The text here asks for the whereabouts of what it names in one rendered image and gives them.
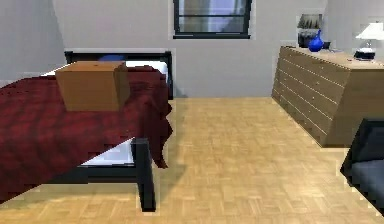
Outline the black framed window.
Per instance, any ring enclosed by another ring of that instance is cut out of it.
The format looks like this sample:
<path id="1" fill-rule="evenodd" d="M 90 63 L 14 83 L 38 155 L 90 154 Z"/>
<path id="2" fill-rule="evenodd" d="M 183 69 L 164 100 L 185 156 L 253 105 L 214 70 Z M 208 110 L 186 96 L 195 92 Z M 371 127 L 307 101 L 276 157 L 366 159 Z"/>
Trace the black framed window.
<path id="1" fill-rule="evenodd" d="M 173 0 L 174 39 L 249 39 L 252 0 Z"/>

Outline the blue pillow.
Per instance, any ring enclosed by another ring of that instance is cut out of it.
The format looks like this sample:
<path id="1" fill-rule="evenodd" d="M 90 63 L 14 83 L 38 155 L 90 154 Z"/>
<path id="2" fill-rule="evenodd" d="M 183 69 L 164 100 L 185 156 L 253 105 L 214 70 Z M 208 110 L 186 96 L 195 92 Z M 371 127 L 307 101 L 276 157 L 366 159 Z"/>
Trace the blue pillow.
<path id="1" fill-rule="evenodd" d="M 123 55 L 103 55 L 98 59 L 98 61 L 125 61 L 125 58 Z"/>

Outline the black framed bed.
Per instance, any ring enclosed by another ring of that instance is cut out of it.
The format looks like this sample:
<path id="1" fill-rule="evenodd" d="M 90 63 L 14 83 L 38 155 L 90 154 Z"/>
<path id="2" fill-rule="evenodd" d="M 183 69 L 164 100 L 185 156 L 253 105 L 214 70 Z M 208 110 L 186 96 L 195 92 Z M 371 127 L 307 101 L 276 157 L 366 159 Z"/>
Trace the black framed bed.
<path id="1" fill-rule="evenodd" d="M 123 55 L 128 66 L 148 65 L 166 78 L 168 99 L 173 99 L 172 53 L 80 52 L 66 50 L 67 63 L 99 59 L 103 55 Z M 150 161 L 152 146 L 146 138 L 133 138 L 100 156 L 58 175 L 49 184 L 129 183 L 137 184 L 141 210 L 155 212 L 156 200 Z"/>

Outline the brown cardboard box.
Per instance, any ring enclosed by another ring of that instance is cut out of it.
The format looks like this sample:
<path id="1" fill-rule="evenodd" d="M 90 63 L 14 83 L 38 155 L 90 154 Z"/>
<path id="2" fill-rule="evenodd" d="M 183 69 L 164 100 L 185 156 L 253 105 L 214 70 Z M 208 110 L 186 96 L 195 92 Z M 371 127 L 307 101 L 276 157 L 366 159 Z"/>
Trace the brown cardboard box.
<path id="1" fill-rule="evenodd" d="M 119 111 L 130 96 L 124 61 L 78 61 L 55 72 L 68 111 Z"/>

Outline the dark red blanket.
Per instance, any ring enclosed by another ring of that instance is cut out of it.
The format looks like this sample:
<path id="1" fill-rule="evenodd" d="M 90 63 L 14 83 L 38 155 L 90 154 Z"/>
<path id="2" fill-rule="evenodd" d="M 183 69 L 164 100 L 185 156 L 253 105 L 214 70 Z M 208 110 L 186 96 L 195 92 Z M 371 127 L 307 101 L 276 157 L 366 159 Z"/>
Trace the dark red blanket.
<path id="1" fill-rule="evenodd" d="M 119 111 L 68 112 L 56 78 L 25 78 L 0 88 L 0 204 L 133 137 L 146 138 L 155 164 L 172 134 L 166 76 L 128 69 L 131 96 Z"/>

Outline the framed landscape picture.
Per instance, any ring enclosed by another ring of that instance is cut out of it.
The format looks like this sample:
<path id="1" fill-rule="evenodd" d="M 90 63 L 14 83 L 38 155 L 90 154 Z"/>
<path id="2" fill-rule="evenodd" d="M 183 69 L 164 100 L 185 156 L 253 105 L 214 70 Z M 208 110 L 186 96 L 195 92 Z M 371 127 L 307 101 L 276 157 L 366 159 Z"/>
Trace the framed landscape picture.
<path id="1" fill-rule="evenodd" d="M 298 45 L 301 48 L 307 48 L 309 42 L 316 36 L 321 27 L 321 14 L 302 14 L 297 24 Z"/>

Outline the blue vase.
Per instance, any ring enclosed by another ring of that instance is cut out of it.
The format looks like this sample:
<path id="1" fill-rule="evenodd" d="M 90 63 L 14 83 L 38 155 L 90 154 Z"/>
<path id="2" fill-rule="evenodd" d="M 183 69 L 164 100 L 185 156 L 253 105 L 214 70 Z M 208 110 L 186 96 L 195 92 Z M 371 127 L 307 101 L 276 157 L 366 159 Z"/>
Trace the blue vase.
<path id="1" fill-rule="evenodd" d="M 319 52 L 323 48 L 323 40 L 321 39 L 321 30 L 318 30 L 316 36 L 309 42 L 308 49 L 311 52 Z"/>

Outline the white table lamp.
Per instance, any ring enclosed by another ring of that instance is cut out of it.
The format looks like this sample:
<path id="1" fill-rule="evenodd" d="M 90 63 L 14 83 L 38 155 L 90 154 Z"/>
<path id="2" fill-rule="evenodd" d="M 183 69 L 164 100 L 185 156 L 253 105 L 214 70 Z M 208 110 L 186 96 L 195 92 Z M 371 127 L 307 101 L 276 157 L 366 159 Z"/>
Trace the white table lamp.
<path id="1" fill-rule="evenodd" d="M 361 33 L 356 36 L 356 39 L 365 40 L 366 45 L 356 50 L 354 58 L 360 61 L 371 61 L 375 58 L 376 52 L 372 47 L 373 41 L 384 40 L 384 23 L 370 23 Z"/>

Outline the wooden chest of drawers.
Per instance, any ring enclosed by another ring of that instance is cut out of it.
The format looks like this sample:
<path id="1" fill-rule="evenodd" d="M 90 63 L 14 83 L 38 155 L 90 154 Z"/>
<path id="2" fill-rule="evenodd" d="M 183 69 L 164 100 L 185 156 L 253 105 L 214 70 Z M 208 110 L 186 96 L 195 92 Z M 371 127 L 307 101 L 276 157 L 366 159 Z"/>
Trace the wooden chest of drawers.
<path id="1" fill-rule="evenodd" d="M 364 118 L 384 117 L 384 62 L 282 46 L 272 98 L 320 146 L 346 148 Z"/>

